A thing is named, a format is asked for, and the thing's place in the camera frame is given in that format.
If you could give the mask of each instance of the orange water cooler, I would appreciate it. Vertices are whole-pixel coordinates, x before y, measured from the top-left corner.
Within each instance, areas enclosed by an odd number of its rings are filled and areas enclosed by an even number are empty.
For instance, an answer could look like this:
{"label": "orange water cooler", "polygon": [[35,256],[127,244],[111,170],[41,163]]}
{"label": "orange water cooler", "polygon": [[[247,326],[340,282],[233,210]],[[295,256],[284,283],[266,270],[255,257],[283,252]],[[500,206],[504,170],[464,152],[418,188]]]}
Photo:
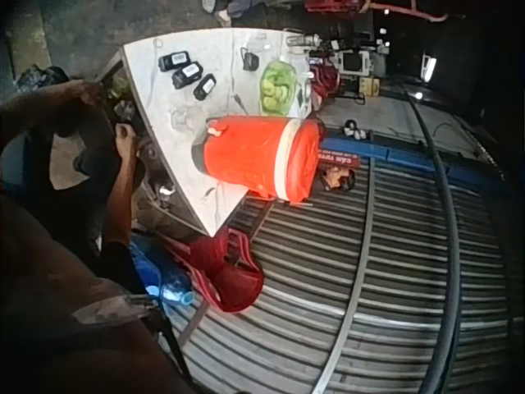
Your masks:
{"label": "orange water cooler", "polygon": [[317,168],[320,126],[288,117],[223,117],[192,149],[195,166],[220,181],[263,197],[298,203],[307,198]]}

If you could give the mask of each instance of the wall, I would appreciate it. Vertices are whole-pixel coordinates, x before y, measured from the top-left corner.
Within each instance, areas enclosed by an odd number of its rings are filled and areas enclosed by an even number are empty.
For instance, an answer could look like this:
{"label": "wall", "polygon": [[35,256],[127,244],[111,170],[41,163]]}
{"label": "wall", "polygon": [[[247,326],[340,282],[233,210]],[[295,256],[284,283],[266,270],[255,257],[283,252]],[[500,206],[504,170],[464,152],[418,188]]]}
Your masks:
{"label": "wall", "polygon": [[[439,125],[434,136],[438,149],[461,153],[465,158],[476,158],[476,145],[460,123],[449,113],[418,106],[431,134]],[[365,105],[357,105],[352,99],[337,98],[320,112],[320,118],[327,126],[343,126],[348,119],[354,119],[360,128],[372,129],[376,135],[417,143],[425,137],[410,104],[386,97],[367,98]]]}

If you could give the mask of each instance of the red chair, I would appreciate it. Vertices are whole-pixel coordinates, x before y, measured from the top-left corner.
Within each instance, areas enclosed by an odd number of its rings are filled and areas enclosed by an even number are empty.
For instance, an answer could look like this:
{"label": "red chair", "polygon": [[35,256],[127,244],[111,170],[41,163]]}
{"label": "red chair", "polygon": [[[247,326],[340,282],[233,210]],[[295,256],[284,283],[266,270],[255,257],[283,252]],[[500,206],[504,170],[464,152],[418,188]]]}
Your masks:
{"label": "red chair", "polygon": [[[240,231],[223,227],[213,238],[200,236],[185,245],[158,234],[166,248],[191,272],[203,297],[223,312],[240,312],[255,302],[263,290],[264,274],[249,252],[249,239]],[[229,246],[240,264],[226,261]]]}

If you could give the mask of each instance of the light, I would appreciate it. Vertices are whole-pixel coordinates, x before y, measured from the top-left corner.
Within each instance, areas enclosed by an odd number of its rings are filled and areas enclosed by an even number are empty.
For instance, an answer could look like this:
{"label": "light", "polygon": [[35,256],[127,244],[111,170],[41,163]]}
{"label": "light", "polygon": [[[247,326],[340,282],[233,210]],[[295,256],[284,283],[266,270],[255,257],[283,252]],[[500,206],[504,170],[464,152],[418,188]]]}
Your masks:
{"label": "light", "polygon": [[436,58],[430,57],[427,62],[427,66],[425,67],[425,72],[423,74],[423,80],[425,82],[428,82],[432,78],[432,74],[434,73],[434,68],[436,68]]}

